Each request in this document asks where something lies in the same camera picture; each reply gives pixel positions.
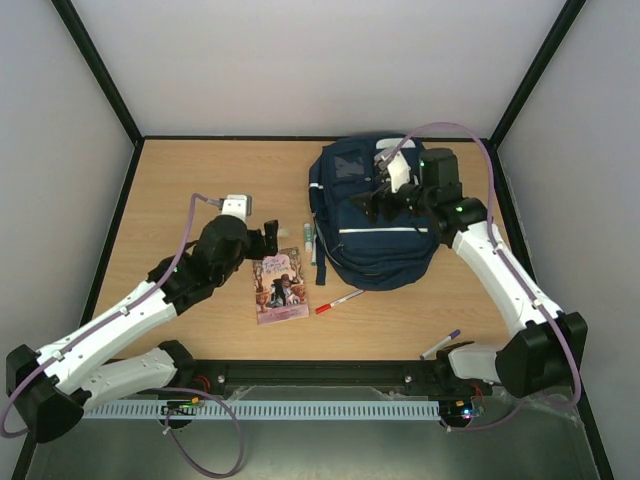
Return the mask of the navy blue backpack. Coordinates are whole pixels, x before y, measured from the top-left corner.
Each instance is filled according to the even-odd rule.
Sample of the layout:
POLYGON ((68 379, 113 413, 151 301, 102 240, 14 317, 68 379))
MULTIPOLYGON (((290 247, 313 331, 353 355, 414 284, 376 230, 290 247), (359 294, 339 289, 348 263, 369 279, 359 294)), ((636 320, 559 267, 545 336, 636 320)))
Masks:
POLYGON ((327 267, 365 291, 389 291, 418 281, 439 247, 428 219, 406 212, 371 221, 352 201, 382 186, 374 157, 394 147, 400 133, 341 138, 322 148, 309 169, 309 205, 316 230, 315 284, 326 283, 327 267))

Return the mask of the purple illustrated booklet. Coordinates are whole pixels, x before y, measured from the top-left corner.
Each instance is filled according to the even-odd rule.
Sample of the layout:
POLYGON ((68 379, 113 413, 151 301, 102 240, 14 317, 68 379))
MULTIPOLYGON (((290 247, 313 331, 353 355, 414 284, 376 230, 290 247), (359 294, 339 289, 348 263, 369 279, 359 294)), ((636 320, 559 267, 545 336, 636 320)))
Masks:
POLYGON ((252 268, 258 325, 309 316, 302 258, 297 247, 284 248, 274 256, 253 260, 252 268))

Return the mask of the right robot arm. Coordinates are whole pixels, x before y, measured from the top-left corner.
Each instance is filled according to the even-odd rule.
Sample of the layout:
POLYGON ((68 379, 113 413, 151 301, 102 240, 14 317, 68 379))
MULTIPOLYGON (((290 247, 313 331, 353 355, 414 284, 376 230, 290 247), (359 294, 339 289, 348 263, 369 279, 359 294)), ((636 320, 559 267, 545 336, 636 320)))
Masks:
POLYGON ((382 185, 355 196, 354 204, 371 222, 400 214, 428 219, 440 242, 480 280, 510 335, 502 348, 469 343, 451 349, 436 367, 438 384, 455 392, 477 379, 524 398, 572 381, 570 402, 577 404, 586 323, 578 313, 565 313, 541 290, 502 240, 489 209, 480 199, 464 196, 453 151, 422 152, 417 178, 399 147, 377 154, 374 164, 382 173, 382 185))

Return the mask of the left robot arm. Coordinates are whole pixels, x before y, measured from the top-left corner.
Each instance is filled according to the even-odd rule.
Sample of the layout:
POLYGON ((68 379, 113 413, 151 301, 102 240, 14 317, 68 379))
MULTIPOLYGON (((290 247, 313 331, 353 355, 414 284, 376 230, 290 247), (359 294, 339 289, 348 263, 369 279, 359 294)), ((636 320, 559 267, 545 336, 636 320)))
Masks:
POLYGON ((39 443, 70 431, 91 409, 140 390, 175 386, 195 361, 177 341, 125 361, 111 357, 144 333, 210 298, 244 260, 278 250, 279 224, 250 229, 220 214, 179 257, 163 259, 122 301, 67 337, 34 350, 22 344, 6 357, 6 391, 39 443))

